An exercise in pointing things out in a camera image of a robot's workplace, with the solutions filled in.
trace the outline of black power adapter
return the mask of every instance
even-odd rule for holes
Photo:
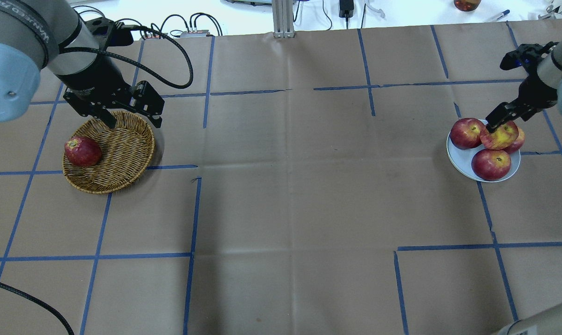
[[[339,17],[345,17],[347,28],[349,28],[349,18],[353,17],[354,9],[353,0],[339,0]]]

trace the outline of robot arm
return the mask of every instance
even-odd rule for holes
[[[528,73],[519,86],[519,97],[512,102],[502,102],[486,117],[490,132],[518,117],[527,121],[535,113],[557,103],[562,114],[562,41],[545,46],[521,44],[517,50],[506,54],[500,63],[502,70],[519,66]]]
[[[123,108],[160,127],[164,101],[148,82],[131,87],[106,55],[65,53],[132,42],[129,26],[105,18],[85,22],[66,0],[0,0],[0,121],[24,114],[47,66],[66,85],[64,98],[81,116],[114,127],[108,108]]]

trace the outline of red and yellow apple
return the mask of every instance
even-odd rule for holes
[[[74,136],[65,145],[68,161],[76,166],[92,166],[101,159],[102,152],[95,140],[85,136]]]
[[[482,149],[471,161],[471,168],[479,178],[487,181],[498,180],[510,171],[510,155],[504,150]]]
[[[478,119],[472,117],[460,119],[451,129],[451,142],[462,150],[476,148],[481,144],[480,134],[485,128],[483,122]]]
[[[492,150],[502,150],[510,146],[517,137],[519,137],[519,128],[513,121],[504,123],[494,133],[488,132],[484,127],[479,134],[483,146]]]
[[[517,137],[517,139],[513,142],[513,144],[502,149],[506,151],[508,154],[512,154],[513,152],[521,149],[523,144],[525,144],[525,132],[520,127],[517,128],[519,128],[519,136]]]

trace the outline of basket rim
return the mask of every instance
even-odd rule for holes
[[[155,132],[153,131],[153,128],[149,125],[149,123],[144,120],[142,117],[132,113],[132,112],[128,112],[125,110],[117,110],[114,112],[111,112],[111,114],[117,118],[117,117],[133,117],[136,118],[138,121],[140,121],[144,127],[146,127],[148,129],[148,133],[150,134],[150,138],[149,138],[149,156],[147,157],[146,161],[142,164],[142,166],[138,169],[138,172],[132,177],[130,178],[128,181],[121,183],[120,185],[117,185],[111,189],[106,189],[104,191],[94,191],[92,189],[87,189],[87,188],[83,188],[80,187],[79,185],[75,184],[72,180],[70,180],[70,177],[66,174],[66,160],[68,159],[66,157],[66,154],[63,154],[63,157],[61,159],[61,170],[62,170],[62,174],[64,175],[64,177],[66,178],[66,180],[68,181],[68,183],[70,183],[70,185],[72,185],[74,188],[78,189],[79,191],[85,192],[85,193],[90,193],[90,194],[107,194],[107,193],[112,193],[112,192],[116,192],[119,191],[123,188],[126,188],[130,185],[132,185],[136,180],[138,180],[138,178],[140,178],[140,176],[146,171],[146,169],[149,167],[150,162],[153,159],[153,155],[155,154],[155,146],[156,146],[156,141],[155,141]],[[80,127],[78,127],[78,129],[76,129],[76,131],[74,131],[74,133],[72,133],[72,135],[70,136],[70,138],[72,138],[73,136],[80,136],[78,134],[78,132],[81,132],[84,128],[86,128],[89,124],[94,123],[94,122],[102,122],[96,119],[90,119],[88,121],[85,121],[84,123],[82,123],[80,125]]]

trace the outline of white floor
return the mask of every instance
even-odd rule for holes
[[[345,19],[339,18],[339,0],[309,0],[302,3],[295,23],[295,30],[325,30],[330,26],[323,13],[325,9],[332,19],[332,29],[344,29]],[[475,11],[465,13],[457,10],[451,0],[370,0],[370,4],[381,8],[386,13],[381,19],[377,13],[366,11],[364,27],[400,27],[419,25],[442,25],[449,23],[479,23],[494,15],[510,10],[508,21],[535,20],[538,14],[544,14],[551,0],[483,0]],[[155,22],[158,25],[171,13],[178,13],[189,19],[192,13],[210,13],[218,19],[224,34],[263,34],[272,31],[271,6],[251,6],[226,0],[94,0],[75,2],[74,5],[89,5],[102,10],[112,20],[130,17],[143,25]],[[355,12],[349,22],[349,28],[361,26],[364,0],[355,0]],[[92,18],[93,13],[83,14],[85,19]],[[202,17],[199,28],[208,28],[214,32],[212,23]],[[183,28],[180,19],[171,19],[165,31]]]

